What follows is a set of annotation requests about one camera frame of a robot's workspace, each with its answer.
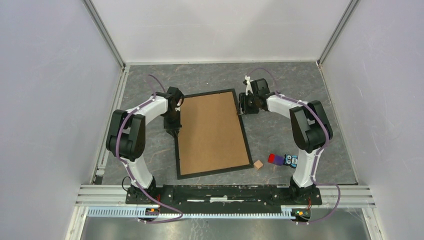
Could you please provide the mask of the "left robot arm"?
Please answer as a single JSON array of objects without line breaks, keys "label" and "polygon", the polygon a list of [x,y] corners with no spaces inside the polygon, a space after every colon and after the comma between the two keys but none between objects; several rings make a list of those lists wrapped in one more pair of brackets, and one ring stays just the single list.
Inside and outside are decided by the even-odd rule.
[{"label": "left robot arm", "polygon": [[184,94],[177,87],[155,92],[147,101],[127,109],[115,110],[110,119],[106,138],[106,149],[120,161],[131,180],[131,186],[138,189],[138,197],[145,204],[157,198],[154,177],[144,159],[146,148],[146,127],[157,117],[163,117],[163,127],[176,138],[182,127],[181,105]]}]

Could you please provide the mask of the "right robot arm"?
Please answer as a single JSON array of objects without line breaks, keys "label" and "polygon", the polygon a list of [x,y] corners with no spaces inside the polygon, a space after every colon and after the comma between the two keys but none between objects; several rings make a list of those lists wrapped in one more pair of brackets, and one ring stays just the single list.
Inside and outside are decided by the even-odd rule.
[{"label": "right robot arm", "polygon": [[333,132],[320,101],[301,101],[277,91],[271,92],[264,78],[251,80],[245,76],[245,91],[238,96],[239,110],[243,115],[257,114],[261,110],[282,115],[290,120],[293,140],[298,147],[298,162],[289,184],[289,199],[302,204],[312,194],[316,167]]}]

